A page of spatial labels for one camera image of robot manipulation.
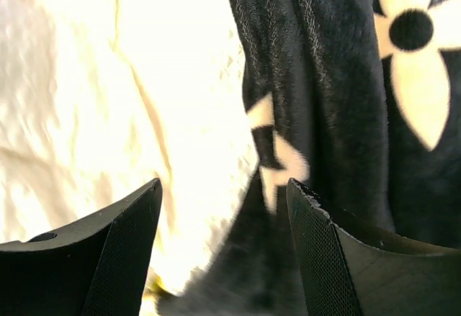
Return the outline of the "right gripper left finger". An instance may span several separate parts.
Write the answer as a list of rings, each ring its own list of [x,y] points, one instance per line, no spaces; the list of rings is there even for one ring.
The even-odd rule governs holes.
[[[68,225],[1,244],[1,314],[138,315],[161,197],[154,179]]]

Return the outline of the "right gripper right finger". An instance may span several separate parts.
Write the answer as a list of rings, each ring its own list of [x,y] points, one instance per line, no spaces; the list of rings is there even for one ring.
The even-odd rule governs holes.
[[[460,315],[460,251],[388,232],[290,179],[287,211],[309,315]]]

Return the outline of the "white pillow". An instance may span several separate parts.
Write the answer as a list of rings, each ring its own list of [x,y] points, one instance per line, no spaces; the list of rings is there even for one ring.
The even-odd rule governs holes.
[[[149,279],[210,266],[258,161],[228,0],[1,0],[1,240],[160,179]]]

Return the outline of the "black floral plush pillowcase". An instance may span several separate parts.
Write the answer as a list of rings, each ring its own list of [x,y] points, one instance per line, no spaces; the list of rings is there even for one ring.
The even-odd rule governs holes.
[[[259,165],[221,252],[160,315],[309,315],[290,179],[460,251],[460,0],[230,0]]]

